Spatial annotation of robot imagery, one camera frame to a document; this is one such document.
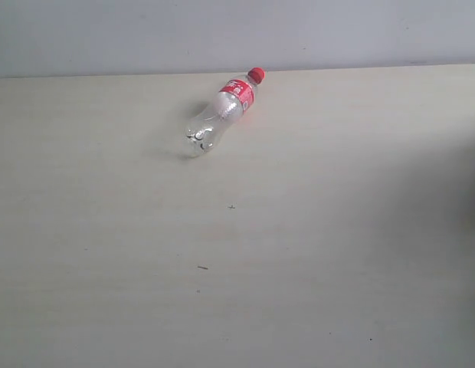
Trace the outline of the clear red-label cola bottle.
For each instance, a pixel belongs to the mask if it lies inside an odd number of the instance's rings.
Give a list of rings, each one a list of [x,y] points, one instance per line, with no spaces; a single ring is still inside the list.
[[[218,145],[229,127],[254,104],[258,86],[264,79],[265,70],[261,67],[231,78],[206,108],[190,120],[185,129],[190,157],[209,153]]]

